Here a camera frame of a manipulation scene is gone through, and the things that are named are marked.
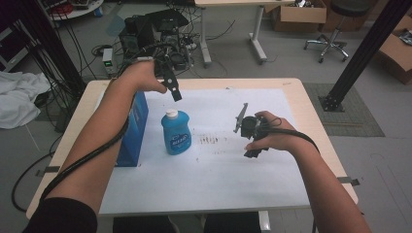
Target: blue box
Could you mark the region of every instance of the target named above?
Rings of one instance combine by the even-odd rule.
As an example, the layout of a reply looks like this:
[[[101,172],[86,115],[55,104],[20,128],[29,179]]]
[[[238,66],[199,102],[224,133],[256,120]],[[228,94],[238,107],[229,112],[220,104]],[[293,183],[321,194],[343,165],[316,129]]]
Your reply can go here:
[[[117,167],[136,167],[145,134],[149,108],[145,92],[139,91],[134,96],[129,113],[129,125],[121,140]]]

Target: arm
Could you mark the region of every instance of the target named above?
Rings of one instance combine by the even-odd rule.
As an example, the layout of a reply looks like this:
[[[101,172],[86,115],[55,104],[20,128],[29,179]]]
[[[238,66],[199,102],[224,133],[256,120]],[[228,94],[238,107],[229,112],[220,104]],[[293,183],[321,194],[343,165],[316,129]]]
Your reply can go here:
[[[139,62],[127,68],[111,84],[100,106],[76,139],[60,171],[118,134],[128,116],[136,91],[166,92],[166,87],[155,79],[154,67],[152,61]],[[75,199],[87,204],[98,213],[119,149],[120,142],[117,142],[91,159],[63,180],[47,198]]]
[[[269,122],[276,118],[268,112],[257,113],[257,117]],[[294,130],[283,118],[278,127]],[[287,150],[294,157],[319,232],[371,232],[358,206],[311,143],[292,135],[269,134],[246,146],[246,150],[261,148]]]

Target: table leg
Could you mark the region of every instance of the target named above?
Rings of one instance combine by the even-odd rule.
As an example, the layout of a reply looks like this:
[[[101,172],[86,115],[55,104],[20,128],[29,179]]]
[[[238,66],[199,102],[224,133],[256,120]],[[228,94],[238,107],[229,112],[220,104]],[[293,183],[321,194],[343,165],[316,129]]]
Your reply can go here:
[[[203,61],[205,68],[212,64],[212,58],[210,57],[209,49],[207,48],[206,44],[206,20],[205,20],[205,11],[206,8],[201,9],[201,32],[200,32],[200,49],[202,50],[203,54]]]
[[[258,42],[258,32],[260,30],[260,22],[263,16],[263,9],[264,6],[258,6],[257,8],[257,21],[255,24],[255,31],[253,33],[249,33],[251,37],[252,45],[254,46],[255,50],[257,51],[257,55],[259,57],[260,64],[263,64],[264,61],[267,60],[266,54],[264,53],[263,49],[261,48],[260,43]]]

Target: black pole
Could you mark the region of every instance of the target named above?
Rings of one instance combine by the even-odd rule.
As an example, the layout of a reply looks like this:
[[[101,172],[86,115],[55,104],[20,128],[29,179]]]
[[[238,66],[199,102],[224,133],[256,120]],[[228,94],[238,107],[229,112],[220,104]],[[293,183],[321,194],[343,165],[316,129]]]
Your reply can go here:
[[[324,111],[333,112],[338,109],[372,56],[381,48],[411,5],[412,0],[390,0],[388,2],[330,93],[327,97],[321,98]]]
[[[78,101],[86,89],[69,54],[58,39],[51,22],[37,0],[16,1],[18,15],[30,35],[40,42],[51,61]]]

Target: blue liquid soap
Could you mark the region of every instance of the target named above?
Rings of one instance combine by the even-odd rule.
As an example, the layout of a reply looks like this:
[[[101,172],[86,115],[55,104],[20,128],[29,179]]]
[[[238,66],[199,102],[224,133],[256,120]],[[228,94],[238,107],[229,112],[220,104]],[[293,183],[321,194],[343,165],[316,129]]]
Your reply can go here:
[[[174,109],[166,111],[161,119],[164,144],[171,155],[187,150],[191,145],[191,135],[188,127],[189,116]]]

